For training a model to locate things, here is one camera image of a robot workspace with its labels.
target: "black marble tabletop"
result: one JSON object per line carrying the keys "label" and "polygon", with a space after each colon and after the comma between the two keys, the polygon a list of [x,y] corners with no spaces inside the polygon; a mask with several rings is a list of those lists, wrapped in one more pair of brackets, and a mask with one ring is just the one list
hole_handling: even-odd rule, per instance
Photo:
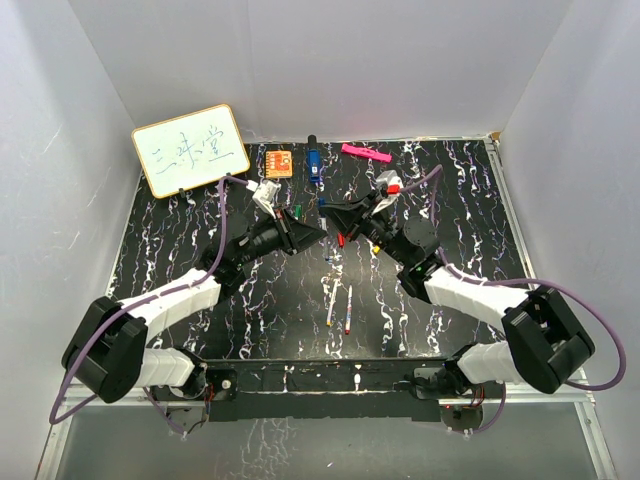
{"label": "black marble tabletop", "polygon": [[[293,178],[279,180],[278,203],[301,205],[301,220],[318,225],[318,197],[329,201],[364,196],[383,171],[394,169],[405,185],[441,164],[444,175],[437,208],[437,234],[451,261],[467,272],[491,279],[521,276],[522,267],[507,222],[496,179],[483,141],[368,142],[391,153],[383,164],[340,153],[339,143],[319,146],[322,183],[311,184],[305,144],[246,145],[251,169],[244,178],[264,176],[265,152],[290,150]],[[401,196],[401,218],[428,214],[430,185]],[[227,188],[229,212],[257,218],[251,192]],[[157,200],[144,177],[112,279],[118,299],[140,295],[178,278],[199,258],[220,223],[214,185],[187,192],[187,198]],[[176,324],[152,342],[154,347],[181,345],[203,358],[328,359],[397,356],[446,356],[477,340],[491,342],[496,333],[459,312],[433,307],[409,297],[396,279],[397,264],[373,254],[364,238],[339,249],[329,226],[332,259],[322,244],[287,256],[274,253],[255,262],[240,291],[212,310]],[[340,287],[334,322],[326,326],[334,279]],[[353,287],[350,335],[344,334],[347,291]]]}

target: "pink object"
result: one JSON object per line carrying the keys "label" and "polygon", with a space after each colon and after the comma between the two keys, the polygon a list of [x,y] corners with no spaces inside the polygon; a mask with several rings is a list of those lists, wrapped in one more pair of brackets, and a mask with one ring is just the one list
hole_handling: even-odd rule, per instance
{"label": "pink object", "polygon": [[342,144],[342,153],[350,153],[351,155],[357,155],[358,157],[370,158],[371,160],[377,160],[382,163],[391,162],[391,154],[380,153],[370,148],[354,147],[353,145]]}

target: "gray floor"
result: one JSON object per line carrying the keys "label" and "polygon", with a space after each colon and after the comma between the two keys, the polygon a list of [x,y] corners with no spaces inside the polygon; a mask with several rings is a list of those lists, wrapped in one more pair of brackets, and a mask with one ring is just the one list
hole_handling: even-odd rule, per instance
{"label": "gray floor", "polygon": [[507,404],[468,441],[403,419],[267,419],[208,424],[182,442],[148,406],[92,407],[75,416],[57,476],[89,478],[597,477],[572,404]]}

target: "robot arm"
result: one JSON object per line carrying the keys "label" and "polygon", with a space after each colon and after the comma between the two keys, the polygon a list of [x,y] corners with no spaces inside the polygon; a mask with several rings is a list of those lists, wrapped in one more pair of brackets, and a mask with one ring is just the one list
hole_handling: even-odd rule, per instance
{"label": "robot arm", "polygon": [[425,302],[455,308],[504,333],[506,341],[467,345],[445,362],[442,371],[416,383],[425,390],[459,395],[487,381],[527,382],[553,393],[593,353],[595,346],[560,293],[489,287],[461,281],[444,266],[433,225],[411,217],[398,225],[389,214],[402,189],[393,171],[377,179],[366,197],[348,203],[326,203],[320,213],[340,235],[353,241],[360,234],[403,266],[398,279],[405,291]]}
{"label": "robot arm", "polygon": [[252,227],[242,215],[229,216],[221,262],[204,281],[221,247],[220,233],[198,265],[181,278],[121,302],[107,297],[95,300],[67,347],[62,366],[69,370],[89,339],[115,313],[153,299],[126,312],[106,330],[80,364],[76,377],[106,403],[119,400],[133,387],[166,385],[197,395],[203,386],[203,367],[195,355],[176,348],[145,347],[163,330],[233,295],[246,280],[245,265],[276,250],[294,255],[326,235],[324,230],[299,222],[287,210],[273,207],[278,190],[279,185],[268,181],[257,187],[253,199],[265,215]]}

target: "black cap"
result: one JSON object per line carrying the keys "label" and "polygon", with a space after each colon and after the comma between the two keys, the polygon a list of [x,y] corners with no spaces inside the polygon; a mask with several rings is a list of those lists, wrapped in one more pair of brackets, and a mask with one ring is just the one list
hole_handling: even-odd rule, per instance
{"label": "black cap", "polygon": [[307,138],[307,144],[307,148],[309,148],[309,150],[318,149],[318,139],[315,135],[309,135],[309,138]]}

